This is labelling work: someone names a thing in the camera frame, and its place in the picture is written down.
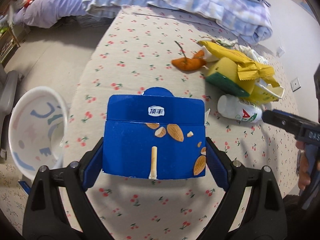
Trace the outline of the person's right hand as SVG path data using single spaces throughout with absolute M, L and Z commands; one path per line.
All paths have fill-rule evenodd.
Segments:
M 311 183 L 309 164 L 316 157 L 318 148 L 313 145 L 306 145 L 302 141 L 296 141 L 296 148 L 300 150 L 298 187 L 304 191 Z

